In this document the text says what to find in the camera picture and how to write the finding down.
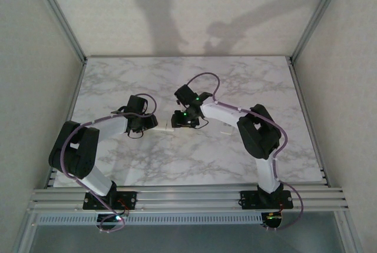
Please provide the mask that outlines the aluminium table side rail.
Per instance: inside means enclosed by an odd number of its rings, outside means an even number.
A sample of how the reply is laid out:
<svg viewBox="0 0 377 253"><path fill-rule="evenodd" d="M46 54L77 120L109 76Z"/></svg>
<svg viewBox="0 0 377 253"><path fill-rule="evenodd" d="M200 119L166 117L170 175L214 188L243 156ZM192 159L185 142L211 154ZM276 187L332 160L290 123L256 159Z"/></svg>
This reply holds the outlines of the aluminium table side rail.
<svg viewBox="0 0 377 253"><path fill-rule="evenodd" d="M78 76L78 81L77 81L77 83L75 85L74 93L73 93L73 96L72 96L72 99L71 99L71 102L70 102L70 105L69 105L69 108L68 108L67 116L65 117L66 121L71 120L72 115L74 113L74 109L75 109L75 105L76 105L76 102L77 102L78 94L80 92L82 80L83 80L83 77L84 77L84 74L85 74L85 70L86 70L86 67L87 67L87 61L88 60L84 61L83 65L82 65L82 68L80 70L80 73L79 73L79 76Z"/></svg>
<svg viewBox="0 0 377 253"><path fill-rule="evenodd" d="M315 132L314 132L314 129L313 129L312 122L310 120L309 112L307 110L307 105L306 105L305 99L303 97L303 93L302 93L302 90L301 90L301 87L300 87L300 83L299 83L299 80L298 80L298 77L297 77L297 73L296 73L294 65L291 61L291 58L289 56L286 57L286 62L287 62L287 65L288 65L288 68L289 68L289 71L290 71L290 74L291 74L291 78L292 78L292 81L293 81L293 84L294 84L294 87L295 87L295 90L296 90L296 94L297 94L297 97L298 97L298 100L299 100L299 103L300 103L300 106L301 106L301 109L302 109L302 112L303 112L303 117L305 119L307 131L309 133L309 137L310 137L310 140L311 140L311 143L312 143L312 147L313 147L313 150L315 152L315 157L317 159L319 169L320 169L320 172L322 174L322 184L324 186L331 187L329 180L328 180L328 176L327 176L325 167L323 165L322 154L320 153L320 150L319 150L318 141L316 139L316 135L315 135Z"/></svg>

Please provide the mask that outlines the aluminium frame leg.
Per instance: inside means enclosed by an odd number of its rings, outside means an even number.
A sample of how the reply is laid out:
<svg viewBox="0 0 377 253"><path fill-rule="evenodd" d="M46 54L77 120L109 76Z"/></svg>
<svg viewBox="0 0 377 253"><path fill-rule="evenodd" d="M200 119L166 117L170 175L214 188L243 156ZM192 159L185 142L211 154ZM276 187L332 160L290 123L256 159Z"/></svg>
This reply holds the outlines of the aluminium frame leg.
<svg viewBox="0 0 377 253"><path fill-rule="evenodd" d="M364 253L349 211L335 211L335 220L345 253Z"/></svg>
<svg viewBox="0 0 377 253"><path fill-rule="evenodd" d="M15 239L12 253L29 253L38 226L38 214L27 208Z"/></svg>

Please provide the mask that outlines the aluminium mounting rail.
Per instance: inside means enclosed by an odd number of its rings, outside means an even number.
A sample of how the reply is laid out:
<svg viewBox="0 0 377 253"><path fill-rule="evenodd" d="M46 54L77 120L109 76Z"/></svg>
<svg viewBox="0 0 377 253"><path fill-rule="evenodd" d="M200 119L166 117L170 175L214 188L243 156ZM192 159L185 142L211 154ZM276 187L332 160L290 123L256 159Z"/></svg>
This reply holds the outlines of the aluminium mounting rail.
<svg viewBox="0 0 377 253"><path fill-rule="evenodd" d="M297 185L292 194L293 211L347 211L342 188L326 185ZM255 185L200 185L124 187L120 191L137 194L136 212L239 212L241 191L254 191ZM79 187L37 189L27 209L36 212L81 212L85 191Z"/></svg>

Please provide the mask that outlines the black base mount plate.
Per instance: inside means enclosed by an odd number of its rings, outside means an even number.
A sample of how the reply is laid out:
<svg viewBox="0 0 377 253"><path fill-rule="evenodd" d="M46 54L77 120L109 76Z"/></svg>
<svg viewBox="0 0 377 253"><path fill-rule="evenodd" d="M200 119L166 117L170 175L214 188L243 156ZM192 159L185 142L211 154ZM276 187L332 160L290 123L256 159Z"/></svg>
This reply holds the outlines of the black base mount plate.
<svg viewBox="0 0 377 253"><path fill-rule="evenodd" d="M99 198L105 202L111 209L135 210L137 202L137 192L134 191L117 191L115 194L107 195ZM93 194L87 192L82 205L83 210L105 210L107 209Z"/></svg>
<svg viewBox="0 0 377 253"><path fill-rule="evenodd" d="M292 209L293 201L288 190L283 190L278 194L268 194L264 191L241 191L239 205L242 209Z"/></svg>

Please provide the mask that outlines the aluminium frame post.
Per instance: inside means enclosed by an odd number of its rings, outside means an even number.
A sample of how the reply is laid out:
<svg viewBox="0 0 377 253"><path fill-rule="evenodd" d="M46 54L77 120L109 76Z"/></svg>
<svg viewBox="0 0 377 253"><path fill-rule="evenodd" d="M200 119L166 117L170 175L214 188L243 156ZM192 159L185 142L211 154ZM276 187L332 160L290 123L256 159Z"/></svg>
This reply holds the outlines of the aluminium frame post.
<svg viewBox="0 0 377 253"><path fill-rule="evenodd" d="M62 28L64 34L67 36L69 43L71 44L75 54L83 65L87 63L87 56L84 53L82 46L78 42L77 37L74 34L65 14L63 13L57 0L46 0L48 6L51 8L54 16L56 17L58 24Z"/></svg>
<svg viewBox="0 0 377 253"><path fill-rule="evenodd" d="M312 37L315 29L319 25L319 22L321 21L331 2L332 0L319 0L317 6L315 7L315 10L313 11L312 16L310 17L309 22L307 23L301 37L299 38L297 45L295 46L290 56L290 62L292 65L294 65L297 62L300 55L304 51L307 43Z"/></svg>

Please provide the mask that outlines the circuit board with LED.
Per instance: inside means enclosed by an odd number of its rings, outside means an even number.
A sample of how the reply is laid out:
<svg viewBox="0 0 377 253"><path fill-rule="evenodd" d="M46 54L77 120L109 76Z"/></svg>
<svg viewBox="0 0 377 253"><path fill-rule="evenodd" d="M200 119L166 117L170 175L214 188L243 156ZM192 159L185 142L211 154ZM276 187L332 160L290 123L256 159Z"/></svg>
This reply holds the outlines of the circuit board with LED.
<svg viewBox="0 0 377 253"><path fill-rule="evenodd" d="M277 231L277 229L282 224L282 213L281 212L263 212L262 216L262 227L268 231Z"/></svg>
<svg viewBox="0 0 377 253"><path fill-rule="evenodd" d="M100 232L115 232L124 228L129 213L120 214L98 214L96 226Z"/></svg>

